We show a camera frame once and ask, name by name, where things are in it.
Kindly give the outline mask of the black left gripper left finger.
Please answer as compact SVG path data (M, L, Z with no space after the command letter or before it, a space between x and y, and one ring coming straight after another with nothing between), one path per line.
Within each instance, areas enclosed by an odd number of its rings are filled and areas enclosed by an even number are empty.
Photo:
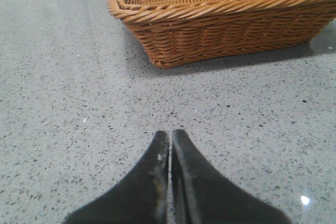
M137 164L113 188L71 213L66 223L165 223L169 137L157 131Z

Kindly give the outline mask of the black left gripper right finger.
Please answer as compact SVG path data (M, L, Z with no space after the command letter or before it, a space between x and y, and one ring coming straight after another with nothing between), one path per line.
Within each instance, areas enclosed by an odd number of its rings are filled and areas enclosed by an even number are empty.
M183 130L173 132L172 186L177 223L289 222L282 211L224 177Z

